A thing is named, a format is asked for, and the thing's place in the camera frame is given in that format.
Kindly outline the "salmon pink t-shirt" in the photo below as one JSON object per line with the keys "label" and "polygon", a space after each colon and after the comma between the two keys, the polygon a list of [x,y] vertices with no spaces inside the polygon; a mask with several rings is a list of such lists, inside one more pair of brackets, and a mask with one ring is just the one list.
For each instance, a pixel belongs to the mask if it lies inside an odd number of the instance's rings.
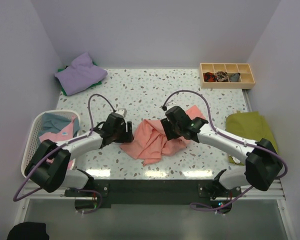
{"label": "salmon pink t-shirt", "polygon": [[184,137],[168,140],[160,120],[144,119],[134,132],[130,143],[123,143],[120,149],[142,165],[156,164],[163,156],[171,157],[184,150],[190,143]]}

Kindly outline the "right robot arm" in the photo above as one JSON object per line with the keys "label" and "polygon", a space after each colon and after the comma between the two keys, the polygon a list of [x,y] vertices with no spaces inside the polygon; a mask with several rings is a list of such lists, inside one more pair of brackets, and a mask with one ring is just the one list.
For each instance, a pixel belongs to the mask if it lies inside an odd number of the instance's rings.
{"label": "right robot arm", "polygon": [[206,185],[206,190],[217,196],[223,197],[230,190],[246,185],[265,192],[283,168],[272,143],[265,138],[254,141],[214,128],[201,117],[191,119],[177,105],[164,107],[163,110],[165,118],[160,122],[169,141],[183,137],[198,144],[209,145],[243,164],[236,170],[221,170],[211,183]]}

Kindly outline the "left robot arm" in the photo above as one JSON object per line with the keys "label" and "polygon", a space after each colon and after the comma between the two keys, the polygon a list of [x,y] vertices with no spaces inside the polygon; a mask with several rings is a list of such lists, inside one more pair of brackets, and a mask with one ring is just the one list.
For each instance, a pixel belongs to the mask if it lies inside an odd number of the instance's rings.
{"label": "left robot arm", "polygon": [[94,190],[92,176],[83,170],[69,169],[68,164],[112,143],[132,142],[132,123],[125,121],[126,115],[127,110],[121,108],[110,113],[101,126],[94,127],[89,133],[60,142],[43,141],[25,168],[26,178],[48,193],[64,187],[89,196]]}

